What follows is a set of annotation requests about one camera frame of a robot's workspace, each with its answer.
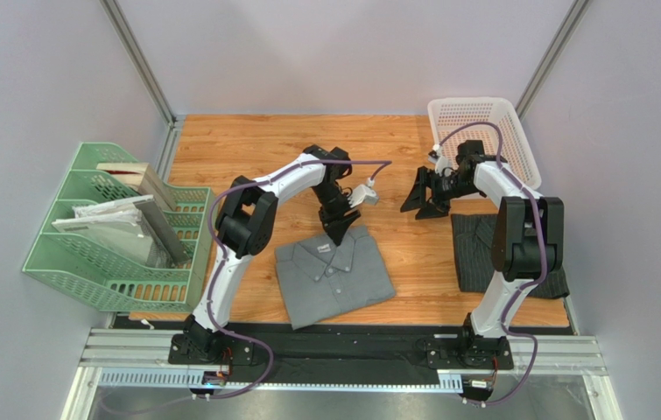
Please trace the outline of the grey long sleeve shirt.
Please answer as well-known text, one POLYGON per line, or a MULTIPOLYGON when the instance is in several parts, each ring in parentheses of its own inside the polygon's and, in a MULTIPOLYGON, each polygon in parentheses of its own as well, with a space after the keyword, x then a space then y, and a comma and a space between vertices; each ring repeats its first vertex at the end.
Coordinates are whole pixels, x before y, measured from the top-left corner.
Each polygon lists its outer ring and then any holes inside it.
POLYGON ((275 249, 276 274, 292 329, 396 296, 376 240, 352 227, 339 245, 317 235, 275 249))

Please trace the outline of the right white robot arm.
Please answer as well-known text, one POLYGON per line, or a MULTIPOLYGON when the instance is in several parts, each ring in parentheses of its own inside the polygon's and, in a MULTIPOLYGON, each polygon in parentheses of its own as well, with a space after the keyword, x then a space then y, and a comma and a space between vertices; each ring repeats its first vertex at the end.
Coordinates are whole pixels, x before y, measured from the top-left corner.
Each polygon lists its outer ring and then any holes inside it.
POLYGON ((479 193, 498 208, 491 244, 494 275, 463 325, 469 352, 502 351, 510 321, 528 294, 562 266, 564 204, 524 185, 500 155, 467 140, 457 147, 456 169, 418 168, 400 210, 418 220, 444 217, 455 198, 479 193))

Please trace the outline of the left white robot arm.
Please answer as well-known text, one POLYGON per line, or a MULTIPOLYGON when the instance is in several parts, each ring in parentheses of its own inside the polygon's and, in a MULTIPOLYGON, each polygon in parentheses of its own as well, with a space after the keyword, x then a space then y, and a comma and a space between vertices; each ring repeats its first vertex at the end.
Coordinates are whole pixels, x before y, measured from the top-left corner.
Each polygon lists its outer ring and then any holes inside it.
POLYGON ((207 291, 186 319, 184 346, 204 361, 222 355, 222 328, 229 322, 236 288, 254 256, 271 240, 279 207, 307 189, 320 203, 324 233, 336 245, 361 213, 352 205, 340 180, 352 172, 348 153, 338 147, 306 147, 297 158, 259 178, 236 178, 220 194, 208 213, 214 217, 209 232, 218 247, 207 291))

